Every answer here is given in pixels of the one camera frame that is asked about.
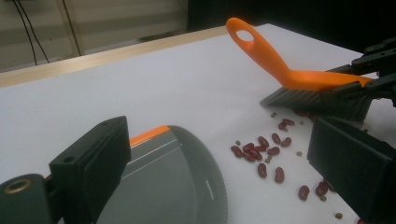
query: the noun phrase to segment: white table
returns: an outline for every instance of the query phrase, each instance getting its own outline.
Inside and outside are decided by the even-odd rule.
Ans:
[[[361,56],[271,24],[257,29],[292,69],[327,70]],[[33,77],[40,76],[40,70],[32,71]],[[1,88],[0,182],[30,173],[48,175],[49,162],[85,132],[125,115],[131,136],[162,124],[178,125],[206,144],[225,181],[230,224],[356,223],[357,215],[339,195],[328,193],[324,203],[313,192],[321,176],[305,158],[312,123],[288,109],[259,105],[279,87],[228,35],[220,35]],[[363,128],[396,146],[392,109],[389,101],[374,102]],[[297,126],[278,131],[283,118],[294,119]],[[260,179],[258,163],[238,160],[230,146],[235,140],[257,143],[260,135],[270,140],[273,132],[293,142],[268,165],[268,177]],[[303,157],[296,156],[299,150]],[[281,185],[273,179],[277,166],[286,173]],[[306,202],[297,197],[303,184],[311,188]],[[337,220],[336,212],[344,218]]]

